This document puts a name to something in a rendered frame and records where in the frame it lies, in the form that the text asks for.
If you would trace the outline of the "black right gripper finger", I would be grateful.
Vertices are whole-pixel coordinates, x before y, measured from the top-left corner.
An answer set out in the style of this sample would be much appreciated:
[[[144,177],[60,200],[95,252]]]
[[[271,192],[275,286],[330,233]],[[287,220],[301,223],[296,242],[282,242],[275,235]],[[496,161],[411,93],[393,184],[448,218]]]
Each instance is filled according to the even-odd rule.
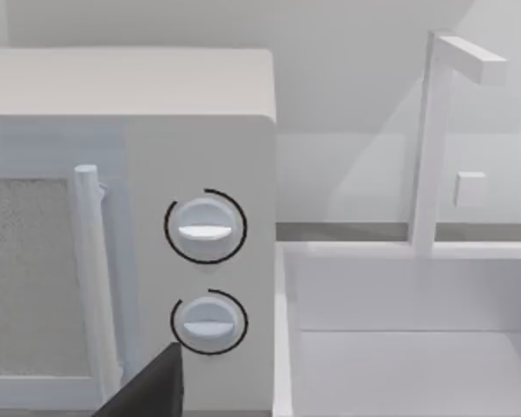
[[[182,348],[172,342],[90,417],[182,416]]]

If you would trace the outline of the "small white microwave knob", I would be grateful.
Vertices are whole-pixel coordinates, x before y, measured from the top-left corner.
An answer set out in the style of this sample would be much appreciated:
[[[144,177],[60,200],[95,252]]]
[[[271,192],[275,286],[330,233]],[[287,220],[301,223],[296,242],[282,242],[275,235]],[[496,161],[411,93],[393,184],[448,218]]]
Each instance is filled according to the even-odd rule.
[[[178,326],[183,339],[201,351],[224,349],[237,335],[237,311],[228,302],[213,296],[190,301],[179,314]]]

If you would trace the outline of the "large white microwave knob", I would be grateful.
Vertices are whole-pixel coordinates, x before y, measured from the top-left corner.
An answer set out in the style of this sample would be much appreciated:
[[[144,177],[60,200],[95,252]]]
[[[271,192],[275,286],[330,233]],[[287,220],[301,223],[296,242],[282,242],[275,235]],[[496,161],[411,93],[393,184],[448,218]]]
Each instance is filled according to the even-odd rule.
[[[178,249],[199,261],[213,261],[232,250],[237,219],[225,202],[198,197],[178,204],[170,216],[169,232]]]

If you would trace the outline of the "microwave door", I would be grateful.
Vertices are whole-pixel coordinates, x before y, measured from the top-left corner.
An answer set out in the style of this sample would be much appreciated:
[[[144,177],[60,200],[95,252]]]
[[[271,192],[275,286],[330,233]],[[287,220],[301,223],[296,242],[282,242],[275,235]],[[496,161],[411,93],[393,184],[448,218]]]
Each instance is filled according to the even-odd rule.
[[[119,127],[0,124],[0,409],[93,410],[101,402],[82,270],[74,168],[125,176]],[[108,257],[110,205],[102,199]]]

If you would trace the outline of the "white sink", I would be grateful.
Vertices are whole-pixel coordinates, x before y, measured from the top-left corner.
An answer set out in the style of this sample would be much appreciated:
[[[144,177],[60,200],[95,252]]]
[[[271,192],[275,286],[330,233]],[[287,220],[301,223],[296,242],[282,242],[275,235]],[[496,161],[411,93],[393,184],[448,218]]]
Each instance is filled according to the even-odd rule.
[[[521,242],[280,242],[289,417],[521,417]]]

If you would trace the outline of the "pale microwave oven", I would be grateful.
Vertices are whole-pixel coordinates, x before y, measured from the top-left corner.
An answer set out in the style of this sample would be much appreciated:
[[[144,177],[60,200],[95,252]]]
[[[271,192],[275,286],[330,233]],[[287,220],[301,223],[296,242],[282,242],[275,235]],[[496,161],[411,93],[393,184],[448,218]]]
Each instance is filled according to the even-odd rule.
[[[184,417],[270,417],[278,364],[271,54],[0,48],[0,124],[92,122],[119,127],[125,146],[124,178],[102,185],[114,197],[108,262],[121,388],[179,342]],[[169,221],[178,204],[207,196],[229,205],[237,231],[224,257],[199,261],[178,249]],[[237,311],[237,335],[224,349],[197,350],[179,330],[183,307],[204,296]]]

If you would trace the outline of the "tall white tap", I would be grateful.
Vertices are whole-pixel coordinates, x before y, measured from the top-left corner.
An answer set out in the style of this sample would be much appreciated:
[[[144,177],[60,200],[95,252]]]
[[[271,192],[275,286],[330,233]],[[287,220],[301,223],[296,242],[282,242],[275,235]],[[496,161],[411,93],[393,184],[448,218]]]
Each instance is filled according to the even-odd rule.
[[[481,86],[503,86],[509,60],[449,30],[428,34],[422,82],[412,218],[408,237],[418,258],[432,254],[453,74]]]

